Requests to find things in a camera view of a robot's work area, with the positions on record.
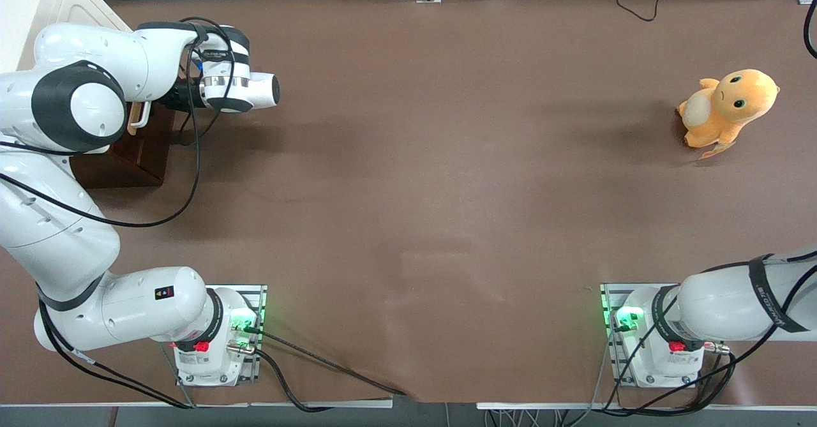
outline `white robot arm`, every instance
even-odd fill
[[[772,326],[771,340],[817,341],[814,272],[817,246],[713,267],[680,285],[637,288],[613,316],[637,386],[682,386],[697,378],[705,348],[756,341]]]
[[[176,83],[187,47],[195,48],[202,68],[190,90]],[[56,24],[38,35],[34,54],[32,70],[0,75],[0,141],[6,143],[0,143],[0,246],[37,282],[56,330],[74,348],[169,341],[180,372],[195,375],[197,384],[236,383],[243,357],[227,352],[230,321],[254,314],[239,294],[206,288],[190,267],[114,275],[108,269],[119,255],[119,236],[110,224],[59,208],[12,181],[102,217],[64,156],[31,147],[53,153],[108,147],[126,128],[126,101],[177,101],[182,110],[272,107],[280,98],[277,78],[249,70],[242,32],[189,22],[151,22],[133,33]],[[34,330],[54,350],[39,311]]]

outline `orange plush toy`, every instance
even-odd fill
[[[722,80],[700,81],[701,89],[678,107],[688,132],[684,142],[696,148],[713,143],[701,159],[723,153],[735,144],[741,128],[770,110],[780,92],[768,75],[758,70],[736,71]]]

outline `brown table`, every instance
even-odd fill
[[[653,0],[625,2],[649,13]],[[269,330],[421,401],[587,401],[601,282],[682,281],[817,241],[817,61],[795,0],[661,0],[653,23],[613,0],[114,9],[131,26],[190,15],[237,26],[254,70],[283,87],[280,107],[219,121],[189,211],[119,231],[114,271],[186,264],[213,283],[269,284]],[[777,104],[727,153],[695,163],[674,106],[698,79],[746,67],[774,77]],[[173,147],[162,188],[93,195],[110,217],[153,220],[180,205],[192,159]],[[33,283],[5,252],[0,281],[0,401],[143,400],[39,348]],[[154,342],[92,354],[173,390]],[[304,400],[383,395],[274,354]],[[769,343],[720,403],[817,404],[813,354]],[[265,368],[253,387],[193,397],[283,393]]]

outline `black band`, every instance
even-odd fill
[[[246,113],[253,109],[253,104],[240,98],[224,98],[224,96],[212,96],[207,99],[207,104],[210,104],[216,110],[233,110],[239,113]]]
[[[234,52],[233,56],[236,57],[236,63],[243,63],[249,66],[250,64],[250,57],[247,54],[240,54],[240,52]],[[199,57],[202,58],[202,61],[233,61],[233,57],[230,56],[230,51],[227,50],[219,50],[219,49],[205,49],[199,52]]]
[[[79,306],[82,305],[88,298],[91,297],[91,294],[94,293],[94,290],[98,287],[102,278],[104,278],[105,274],[96,278],[90,285],[88,285],[85,290],[82,291],[77,297],[73,299],[69,299],[67,301],[57,301],[56,299],[51,299],[49,296],[46,296],[41,290],[40,285],[35,282],[34,284],[37,285],[37,296],[40,297],[40,300],[43,301],[49,308],[52,308],[56,311],[70,311],[75,310]]]
[[[763,309],[767,312],[768,318],[772,320],[774,325],[788,331],[789,333],[802,333],[808,331],[799,323],[791,319],[780,308],[777,299],[774,298],[774,293],[768,285],[767,272],[765,272],[765,264],[763,263],[765,257],[754,258],[749,261],[749,281],[752,282],[752,289],[755,291],[755,296],[758,297]]]
[[[106,137],[91,135],[73,118],[71,98],[73,92],[84,84],[105,86],[119,96],[123,118],[116,132]],[[128,124],[122,87],[104,68],[85,60],[53,70],[37,81],[31,93],[31,112],[40,130],[50,140],[79,153],[106,147],[117,141]]]
[[[218,34],[221,38],[219,29],[212,24],[199,24],[193,22],[145,22],[137,26],[137,29],[185,29],[186,31],[198,32],[198,29],[193,28],[194,26],[199,26],[208,33]],[[221,26],[221,31],[224,31],[224,34],[226,34],[227,38],[230,38],[231,41],[243,46],[243,48],[247,49],[247,52],[250,51],[250,40],[247,37],[247,34],[243,34],[240,29],[224,25]]]
[[[659,292],[656,293],[656,296],[653,298],[652,314],[653,314],[653,322],[656,323],[656,331],[661,334],[661,337],[666,342],[680,342],[684,343],[685,351],[692,352],[698,350],[703,346],[703,341],[695,340],[692,336],[681,336],[678,334],[669,323],[666,322],[664,317],[664,298],[666,295],[669,294],[670,291],[675,290],[678,288],[679,285],[665,285],[664,287],[659,288]]]
[[[210,320],[210,326],[198,338],[189,341],[177,341],[176,348],[182,352],[193,352],[195,349],[193,345],[196,343],[208,343],[216,337],[219,328],[221,328],[221,321],[224,319],[224,307],[221,305],[221,298],[218,297],[213,288],[207,288],[207,294],[213,300],[213,319]]]

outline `black strap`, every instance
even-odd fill
[[[661,334],[661,337],[666,342],[681,342],[684,343],[687,352],[692,352],[698,350],[703,346],[703,341],[695,340],[691,334],[687,334],[687,336],[682,336],[678,334],[675,330],[669,326],[669,323],[666,322],[666,319],[663,315],[664,310],[664,298],[666,295],[669,294],[670,291],[675,290],[678,288],[678,285],[665,285],[664,287],[659,288],[659,292],[656,293],[656,296],[653,297],[653,304],[652,314],[653,314],[653,322],[656,323],[656,331]]]
[[[777,299],[774,298],[774,293],[772,293],[771,287],[768,285],[767,272],[765,272],[765,264],[763,263],[766,258],[768,258],[768,255],[749,261],[749,281],[752,282],[752,289],[755,291],[755,296],[758,297],[758,302],[767,312],[768,318],[772,320],[774,325],[789,333],[808,331],[786,315],[780,308]]]
[[[218,297],[213,288],[207,288],[207,294],[213,300],[213,319],[210,320],[210,326],[198,338],[189,341],[176,341],[176,348],[182,352],[193,352],[193,345],[196,343],[208,343],[216,337],[219,328],[221,328],[221,320],[224,318],[224,308],[221,305],[221,298]]]
[[[99,276],[93,282],[91,282],[91,284],[85,287],[85,290],[83,290],[77,297],[67,301],[57,301],[56,299],[49,298],[49,296],[46,296],[46,294],[43,293],[43,290],[41,290],[40,285],[37,282],[34,284],[37,285],[37,296],[39,296],[40,300],[49,306],[49,308],[56,311],[70,311],[75,310],[91,297],[91,294],[94,293],[97,285],[99,285],[102,281],[103,276],[105,276],[105,274]]]

